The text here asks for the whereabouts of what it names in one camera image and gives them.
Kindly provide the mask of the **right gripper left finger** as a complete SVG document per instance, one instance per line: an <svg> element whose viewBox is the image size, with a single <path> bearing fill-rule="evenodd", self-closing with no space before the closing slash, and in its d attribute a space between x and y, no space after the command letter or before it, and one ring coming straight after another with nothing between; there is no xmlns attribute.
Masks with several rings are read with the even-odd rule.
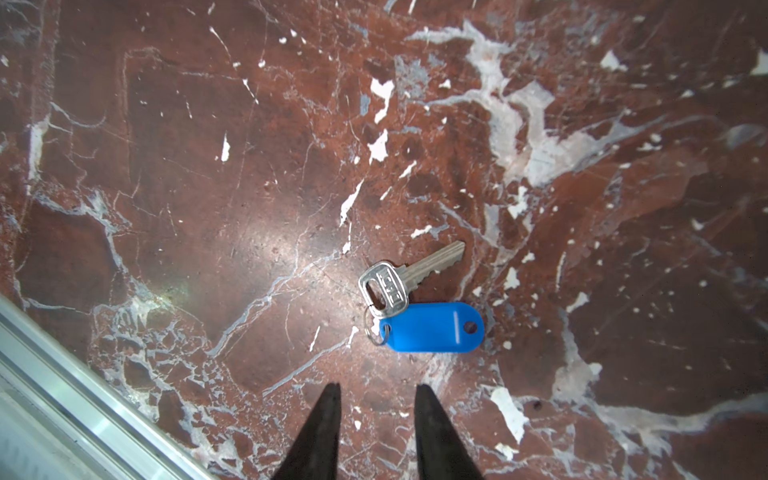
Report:
<svg viewBox="0 0 768 480"><path fill-rule="evenodd" d="M336 479L341 416L341 386L329 383L272 478Z"/></svg>

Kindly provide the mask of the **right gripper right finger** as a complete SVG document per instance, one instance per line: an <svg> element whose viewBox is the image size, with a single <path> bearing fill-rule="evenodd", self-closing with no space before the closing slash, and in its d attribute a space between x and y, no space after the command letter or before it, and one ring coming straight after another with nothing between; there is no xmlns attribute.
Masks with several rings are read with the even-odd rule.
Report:
<svg viewBox="0 0 768 480"><path fill-rule="evenodd" d="M429 385L417 386L414 415L420 479L483 478Z"/></svg>

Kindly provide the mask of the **blue key fob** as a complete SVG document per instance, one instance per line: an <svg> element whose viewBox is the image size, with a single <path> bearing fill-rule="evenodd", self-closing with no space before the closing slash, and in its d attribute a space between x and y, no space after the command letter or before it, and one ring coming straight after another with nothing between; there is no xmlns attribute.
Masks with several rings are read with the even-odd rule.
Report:
<svg viewBox="0 0 768 480"><path fill-rule="evenodd" d="M380 316L373 305L366 311L378 321L376 332L365 327L369 340L399 353L468 353L485 336L481 314L462 302L410 304L392 316Z"/></svg>

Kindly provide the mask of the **silver key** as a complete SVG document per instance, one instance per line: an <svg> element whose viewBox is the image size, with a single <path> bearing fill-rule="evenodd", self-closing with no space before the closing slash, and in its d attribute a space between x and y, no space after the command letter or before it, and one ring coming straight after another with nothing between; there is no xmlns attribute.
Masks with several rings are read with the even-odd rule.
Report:
<svg viewBox="0 0 768 480"><path fill-rule="evenodd" d="M409 295L433 273L440 273L458 263L466 244L455 241L412 265L394 266L380 261L370 266L358 279L364 302L375 319L403 313L410 304Z"/></svg>

